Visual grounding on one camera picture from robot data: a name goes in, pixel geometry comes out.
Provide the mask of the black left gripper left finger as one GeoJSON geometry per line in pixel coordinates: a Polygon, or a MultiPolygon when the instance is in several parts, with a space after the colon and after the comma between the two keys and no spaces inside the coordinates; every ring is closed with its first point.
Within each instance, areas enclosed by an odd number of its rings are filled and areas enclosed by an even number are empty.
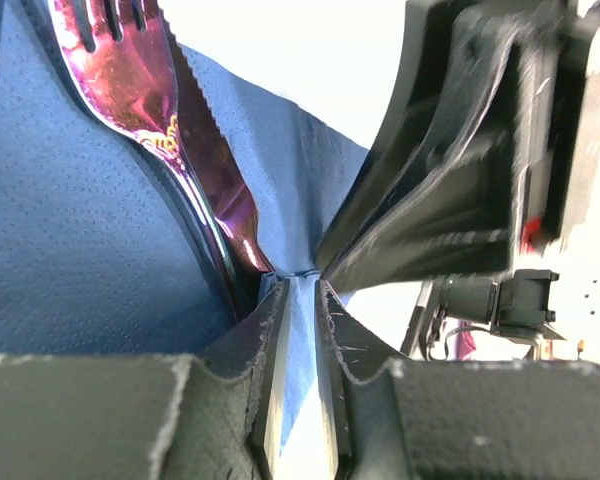
{"type": "Polygon", "coordinates": [[[290,284],[197,355],[0,354],[0,479],[270,479],[290,284]]]}

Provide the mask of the purple iridescent fork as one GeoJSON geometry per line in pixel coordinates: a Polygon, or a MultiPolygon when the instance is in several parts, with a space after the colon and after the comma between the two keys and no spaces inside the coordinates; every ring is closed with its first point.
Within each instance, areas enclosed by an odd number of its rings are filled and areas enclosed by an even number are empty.
{"type": "Polygon", "coordinates": [[[155,1],[51,1],[63,60],[88,109],[147,150],[197,217],[234,315],[249,307],[229,248],[185,150],[176,70],[155,1]]]}

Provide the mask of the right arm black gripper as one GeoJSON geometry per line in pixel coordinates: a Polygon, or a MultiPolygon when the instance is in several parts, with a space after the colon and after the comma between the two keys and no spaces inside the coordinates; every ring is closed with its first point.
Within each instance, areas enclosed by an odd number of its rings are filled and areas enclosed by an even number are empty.
{"type": "MultiPolygon", "coordinates": [[[[559,30],[549,147],[523,250],[565,250],[600,161],[600,1],[569,1],[559,30]]],[[[524,7],[410,1],[377,137],[315,254],[340,292],[508,271],[525,183],[524,7]]]]}

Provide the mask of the dark blue paper napkin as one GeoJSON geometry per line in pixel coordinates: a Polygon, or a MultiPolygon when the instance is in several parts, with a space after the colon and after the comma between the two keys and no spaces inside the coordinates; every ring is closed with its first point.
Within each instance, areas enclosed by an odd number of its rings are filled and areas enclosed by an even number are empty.
{"type": "MultiPolygon", "coordinates": [[[[230,309],[146,153],[69,91],[41,1],[0,22],[0,353],[183,353],[230,309]]],[[[312,256],[365,149],[294,103],[187,49],[259,210],[259,242],[289,278],[282,441],[315,386],[312,256]]]]}

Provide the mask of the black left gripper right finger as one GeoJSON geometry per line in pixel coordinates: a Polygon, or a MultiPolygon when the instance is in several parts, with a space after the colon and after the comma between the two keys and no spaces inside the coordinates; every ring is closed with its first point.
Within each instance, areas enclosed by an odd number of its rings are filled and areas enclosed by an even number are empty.
{"type": "Polygon", "coordinates": [[[600,365],[405,357],[315,285],[335,479],[600,479],[600,365]]]}

